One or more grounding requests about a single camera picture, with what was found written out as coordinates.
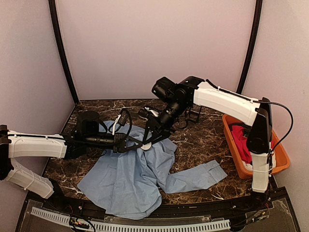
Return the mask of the round iridescent brooch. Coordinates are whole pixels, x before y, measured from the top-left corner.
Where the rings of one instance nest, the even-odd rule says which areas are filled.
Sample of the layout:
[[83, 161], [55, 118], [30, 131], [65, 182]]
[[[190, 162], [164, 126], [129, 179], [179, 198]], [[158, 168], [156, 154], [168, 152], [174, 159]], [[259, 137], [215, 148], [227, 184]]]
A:
[[149, 150], [152, 147], [152, 143], [147, 143], [145, 145], [142, 145], [140, 148], [144, 151]]

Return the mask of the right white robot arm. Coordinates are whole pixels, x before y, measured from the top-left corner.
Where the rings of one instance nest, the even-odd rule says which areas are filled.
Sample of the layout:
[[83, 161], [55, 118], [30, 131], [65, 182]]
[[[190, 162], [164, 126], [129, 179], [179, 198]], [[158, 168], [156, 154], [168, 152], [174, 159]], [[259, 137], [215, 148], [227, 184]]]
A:
[[229, 115], [251, 127], [246, 146], [252, 156], [254, 193], [247, 198], [246, 205], [256, 210], [265, 202], [271, 172], [271, 155], [275, 147], [272, 141], [271, 106], [267, 98], [258, 100], [237, 94], [214, 85], [210, 80], [189, 76], [176, 84], [167, 77], [156, 81], [152, 92], [166, 108], [154, 116], [149, 113], [142, 143], [155, 144], [169, 138], [176, 120], [193, 105], [208, 107]]

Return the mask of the light blue shirt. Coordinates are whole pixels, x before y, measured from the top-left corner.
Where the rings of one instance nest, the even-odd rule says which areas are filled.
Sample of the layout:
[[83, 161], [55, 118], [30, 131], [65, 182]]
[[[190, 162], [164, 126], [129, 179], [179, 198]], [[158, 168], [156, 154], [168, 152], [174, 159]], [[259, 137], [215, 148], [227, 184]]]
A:
[[216, 160], [170, 174], [176, 150], [170, 139], [147, 150], [107, 150], [77, 187], [107, 214], [138, 220], [161, 205], [161, 189], [167, 194], [208, 189], [227, 177]]

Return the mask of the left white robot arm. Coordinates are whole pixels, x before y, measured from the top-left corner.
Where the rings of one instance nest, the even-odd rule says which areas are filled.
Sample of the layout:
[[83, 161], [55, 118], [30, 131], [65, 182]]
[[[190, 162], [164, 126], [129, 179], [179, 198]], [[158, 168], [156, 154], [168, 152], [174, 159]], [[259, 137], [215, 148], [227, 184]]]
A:
[[68, 199], [63, 196], [58, 183], [34, 173], [16, 159], [76, 159], [85, 154], [89, 147], [111, 150], [114, 153], [125, 153], [142, 147], [142, 142], [129, 134], [128, 131], [118, 132], [115, 125], [109, 129], [95, 111], [86, 111], [78, 115], [77, 124], [69, 134], [25, 134], [1, 125], [0, 178], [49, 199], [49, 203], [56, 210], [63, 211], [68, 207]]

